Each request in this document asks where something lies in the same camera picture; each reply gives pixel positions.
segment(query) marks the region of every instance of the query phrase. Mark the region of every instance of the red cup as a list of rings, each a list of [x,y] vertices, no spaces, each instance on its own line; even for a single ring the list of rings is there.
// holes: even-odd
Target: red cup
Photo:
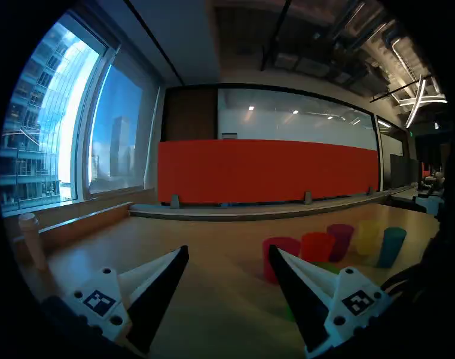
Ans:
[[[302,236],[300,258],[309,262],[327,262],[335,237],[328,233],[312,232]]]
[[[283,251],[298,256],[300,252],[300,242],[291,237],[272,237],[262,242],[262,253],[264,256],[264,277],[270,283],[278,283],[276,274],[268,260],[268,249],[271,245],[276,245]]]

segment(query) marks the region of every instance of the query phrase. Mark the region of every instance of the blue cup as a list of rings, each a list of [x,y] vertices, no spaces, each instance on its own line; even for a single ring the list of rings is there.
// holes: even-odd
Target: blue cup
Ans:
[[[403,228],[390,227],[383,232],[378,268],[391,268],[400,253],[407,231]]]

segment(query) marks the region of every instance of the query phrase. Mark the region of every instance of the orange panel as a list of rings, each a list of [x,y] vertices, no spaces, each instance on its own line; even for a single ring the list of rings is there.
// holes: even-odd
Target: orange panel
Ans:
[[[373,150],[256,139],[161,142],[158,200],[254,203],[378,190]]]

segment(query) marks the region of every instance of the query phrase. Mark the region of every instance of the yellow cup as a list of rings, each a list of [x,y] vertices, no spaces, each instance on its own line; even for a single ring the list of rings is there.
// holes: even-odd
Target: yellow cup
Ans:
[[[357,253],[370,255],[375,252],[380,224],[377,221],[360,221],[357,232]]]

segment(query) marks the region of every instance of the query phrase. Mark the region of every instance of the table surface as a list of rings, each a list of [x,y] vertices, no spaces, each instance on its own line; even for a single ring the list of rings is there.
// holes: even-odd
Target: table surface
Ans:
[[[150,358],[303,358],[303,341],[276,285],[263,280],[264,239],[324,232],[334,223],[357,226],[378,220],[381,228],[402,227],[407,237],[391,269],[374,268],[377,255],[349,253],[338,267],[352,265],[381,284],[418,263],[438,222],[424,213],[367,204],[309,217],[251,222],[191,222],[129,217],[48,258],[50,270],[22,273],[40,300],[63,294],[104,266],[124,272],[183,244],[190,261],[151,345]],[[377,238],[377,253],[381,236]]]

